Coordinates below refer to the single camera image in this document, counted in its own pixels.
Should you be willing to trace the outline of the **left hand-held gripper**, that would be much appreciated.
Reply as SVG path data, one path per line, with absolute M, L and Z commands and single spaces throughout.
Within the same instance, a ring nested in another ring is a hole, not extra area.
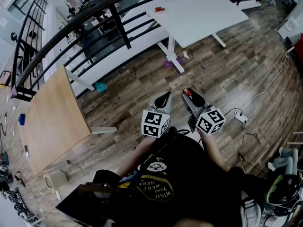
M 141 131 L 144 136 L 159 138 L 169 126 L 171 91 L 155 95 L 143 111 Z

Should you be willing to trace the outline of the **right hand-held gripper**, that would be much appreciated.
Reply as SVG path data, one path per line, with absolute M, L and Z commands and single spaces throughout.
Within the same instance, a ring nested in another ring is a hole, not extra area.
M 192 114 L 188 120 L 191 131 L 194 132 L 196 129 L 199 129 L 206 135 L 218 132 L 226 122 L 226 118 L 221 110 L 212 106 L 198 113 L 198 108 L 205 108 L 205 99 L 194 90 L 190 90 L 190 92 L 191 99 L 184 92 L 182 92 L 181 98 L 185 108 Z

